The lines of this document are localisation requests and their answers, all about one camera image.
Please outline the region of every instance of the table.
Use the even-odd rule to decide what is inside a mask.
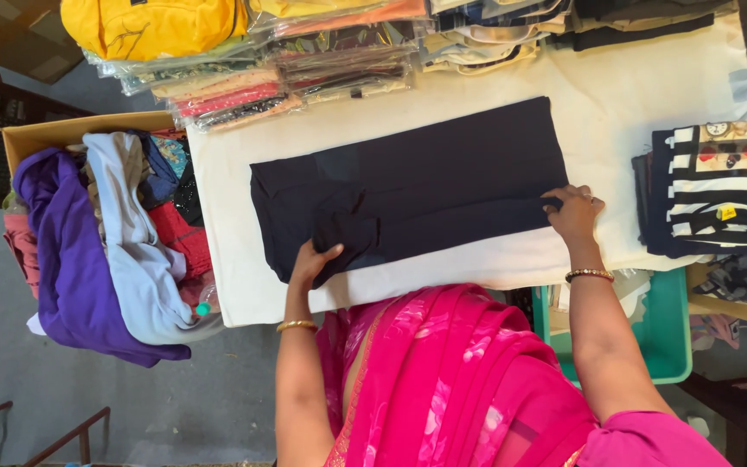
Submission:
[[[649,151],[655,130],[747,120],[747,57],[737,15],[651,41],[581,53],[542,50],[538,58],[485,76],[438,72],[418,74],[416,81],[410,92],[319,104],[233,131],[190,131],[227,326],[277,323],[284,314],[286,285],[264,259],[248,164],[548,96],[570,183],[589,185],[607,203],[596,229],[605,264],[661,271],[697,258],[667,259],[640,245],[630,158]],[[500,290],[559,283],[568,270],[563,242],[542,228],[337,274],[310,292],[310,308],[323,312],[452,282]]]

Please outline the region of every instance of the woman's arm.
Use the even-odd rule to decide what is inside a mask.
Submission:
[[[545,207],[549,222],[569,249],[570,268],[604,269],[593,235],[595,218],[604,202],[589,187],[566,186],[545,196],[564,202],[560,210]],[[656,410],[673,414],[650,379],[636,336],[604,278],[578,276],[569,294],[569,328],[573,360],[587,403],[602,422],[625,410]]]
[[[287,288],[284,321],[310,320],[307,292],[313,279],[342,252],[336,245],[326,253],[301,246]],[[275,365],[275,450],[279,467],[320,467],[335,440],[327,418],[325,380],[312,330],[289,327],[281,333]]]

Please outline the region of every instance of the yellow tag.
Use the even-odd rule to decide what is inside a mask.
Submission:
[[[716,210],[716,218],[720,220],[728,220],[736,217],[736,209],[731,205],[720,206]]]

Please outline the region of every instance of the green basket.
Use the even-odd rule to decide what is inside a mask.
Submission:
[[[532,288],[534,331],[558,355],[561,371],[578,386],[573,364],[572,338],[569,333],[549,335],[549,304],[546,287]],[[655,384],[683,381],[690,375],[690,323],[687,312],[685,269],[655,271],[650,278],[650,292],[644,299],[647,311],[641,323],[632,325],[642,356]]]

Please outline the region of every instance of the gold bangle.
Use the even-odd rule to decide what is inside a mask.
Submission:
[[[600,269],[576,269],[566,275],[565,279],[567,282],[572,282],[578,276],[595,276],[597,278],[605,278],[608,281],[615,281],[616,278],[608,271]]]
[[[319,327],[316,325],[316,323],[313,323],[309,320],[299,320],[299,321],[285,321],[284,323],[278,325],[278,327],[275,328],[276,333],[280,333],[284,331],[285,329],[290,329],[291,327],[306,327],[310,329],[311,331],[318,331]]]

